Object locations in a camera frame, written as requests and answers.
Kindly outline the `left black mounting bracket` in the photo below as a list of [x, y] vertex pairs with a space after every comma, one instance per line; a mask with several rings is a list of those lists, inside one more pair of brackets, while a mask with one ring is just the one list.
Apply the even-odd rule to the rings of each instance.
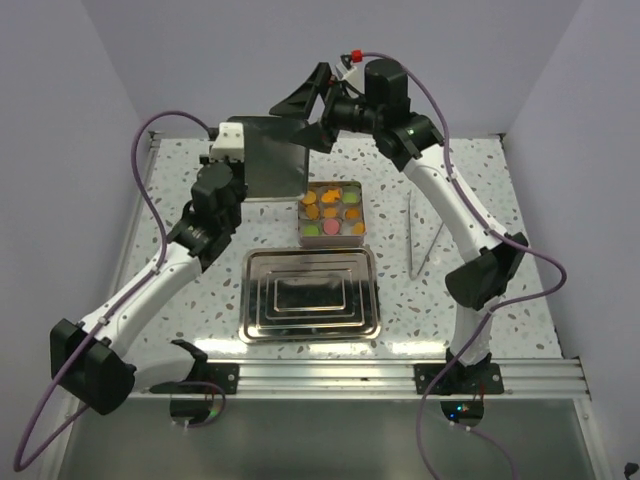
[[199, 379], [217, 385], [226, 395], [236, 395], [240, 379], [240, 365], [229, 362], [208, 362], [203, 367]]

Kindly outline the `metal tongs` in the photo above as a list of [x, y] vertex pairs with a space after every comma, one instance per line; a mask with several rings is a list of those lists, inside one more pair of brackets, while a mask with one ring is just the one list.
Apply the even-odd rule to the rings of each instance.
[[407, 273], [416, 281], [431, 263], [444, 223], [416, 187], [409, 190], [406, 203]]

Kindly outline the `steel serving tray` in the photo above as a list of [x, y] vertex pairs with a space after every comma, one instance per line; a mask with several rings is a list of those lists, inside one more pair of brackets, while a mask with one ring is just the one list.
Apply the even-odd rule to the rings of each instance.
[[256, 249], [242, 267], [246, 343], [336, 342], [381, 330], [377, 273], [366, 247]]

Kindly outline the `aluminium front rail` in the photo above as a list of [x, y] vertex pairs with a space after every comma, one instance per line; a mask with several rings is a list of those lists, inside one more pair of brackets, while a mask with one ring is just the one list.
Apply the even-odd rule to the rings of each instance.
[[504, 360], [460, 373], [445, 371], [441, 361], [196, 360], [191, 355], [140, 366], [130, 395], [210, 393], [220, 387], [199, 379], [208, 362], [240, 365], [236, 395], [242, 398], [412, 399], [426, 394], [479, 400], [499, 396], [584, 399], [590, 395], [576, 360]]

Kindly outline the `green round cookie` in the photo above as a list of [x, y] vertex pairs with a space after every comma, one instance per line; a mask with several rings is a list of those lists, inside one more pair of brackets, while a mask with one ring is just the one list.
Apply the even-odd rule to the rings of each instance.
[[302, 231], [303, 236], [319, 236], [321, 234], [320, 228], [317, 225], [307, 225]]
[[342, 201], [344, 204], [357, 204], [360, 202], [360, 195], [355, 191], [345, 191]]

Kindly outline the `orange round biscuit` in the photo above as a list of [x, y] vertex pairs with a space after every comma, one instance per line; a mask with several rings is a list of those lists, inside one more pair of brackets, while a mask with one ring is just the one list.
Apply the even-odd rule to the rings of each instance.
[[366, 226], [363, 222], [356, 223], [352, 228], [353, 235], [364, 235], [366, 233]]
[[358, 208], [349, 208], [345, 211], [345, 218], [347, 220], [357, 220], [361, 217], [361, 212]]
[[316, 201], [317, 201], [316, 193], [314, 191], [309, 190], [301, 200], [301, 203], [304, 205], [312, 205], [312, 204], [315, 204]]

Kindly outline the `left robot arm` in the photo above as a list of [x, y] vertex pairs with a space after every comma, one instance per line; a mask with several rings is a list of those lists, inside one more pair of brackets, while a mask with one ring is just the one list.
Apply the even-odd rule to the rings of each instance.
[[136, 380], [135, 366], [125, 360], [129, 348], [159, 310], [229, 246], [246, 197], [243, 154], [210, 154], [181, 218], [152, 260], [97, 310], [52, 328], [53, 380], [101, 415], [120, 407]]

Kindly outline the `orange flower cookie bottom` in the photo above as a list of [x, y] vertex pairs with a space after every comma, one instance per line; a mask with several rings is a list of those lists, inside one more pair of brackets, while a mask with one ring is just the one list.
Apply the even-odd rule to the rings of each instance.
[[320, 210], [316, 204], [310, 204], [305, 206], [305, 214], [309, 220], [318, 220], [320, 218]]

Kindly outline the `orange round biscuit bottom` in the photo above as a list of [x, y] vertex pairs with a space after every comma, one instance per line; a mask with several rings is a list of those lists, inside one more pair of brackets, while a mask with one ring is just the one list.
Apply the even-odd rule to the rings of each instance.
[[357, 220], [361, 217], [361, 212], [358, 208], [349, 208], [345, 211], [345, 218], [347, 220]]

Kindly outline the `orange fish cookie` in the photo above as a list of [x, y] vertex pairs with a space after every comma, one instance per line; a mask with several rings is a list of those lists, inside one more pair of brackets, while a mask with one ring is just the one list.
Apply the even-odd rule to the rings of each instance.
[[342, 198], [342, 191], [340, 189], [328, 189], [321, 196], [320, 201], [323, 204], [335, 204]]

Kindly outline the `cookie tin with paper cups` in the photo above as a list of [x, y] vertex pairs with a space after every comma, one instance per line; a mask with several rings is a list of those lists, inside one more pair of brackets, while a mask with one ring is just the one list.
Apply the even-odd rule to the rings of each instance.
[[297, 231], [303, 248], [361, 246], [367, 232], [361, 183], [310, 182], [298, 202]]

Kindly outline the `silver tin lid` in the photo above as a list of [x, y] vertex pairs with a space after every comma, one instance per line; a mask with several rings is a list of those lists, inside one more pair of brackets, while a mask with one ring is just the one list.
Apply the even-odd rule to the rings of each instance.
[[235, 115], [244, 131], [246, 202], [301, 200], [308, 190], [309, 150], [291, 142], [306, 120]]

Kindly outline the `pink round cookie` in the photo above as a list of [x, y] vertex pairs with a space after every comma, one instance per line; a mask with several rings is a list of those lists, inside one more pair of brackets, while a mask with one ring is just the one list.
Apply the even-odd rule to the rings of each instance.
[[323, 222], [323, 232], [328, 236], [338, 235], [341, 231], [341, 223], [335, 218], [326, 219]]

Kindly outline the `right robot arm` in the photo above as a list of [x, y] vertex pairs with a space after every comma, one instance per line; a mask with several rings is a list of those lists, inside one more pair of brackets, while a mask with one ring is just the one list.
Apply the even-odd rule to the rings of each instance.
[[495, 222], [448, 159], [441, 129], [428, 116], [412, 111], [406, 68], [379, 54], [354, 52], [343, 59], [349, 68], [360, 61], [366, 63], [362, 87], [320, 62], [269, 113], [307, 120], [315, 102], [322, 101], [320, 117], [297, 131], [292, 143], [330, 153], [340, 132], [368, 134], [379, 153], [426, 196], [463, 261], [445, 277], [456, 303], [456, 321], [447, 364], [435, 380], [468, 392], [491, 365], [492, 310], [515, 276], [528, 242], [523, 234], [511, 234]]

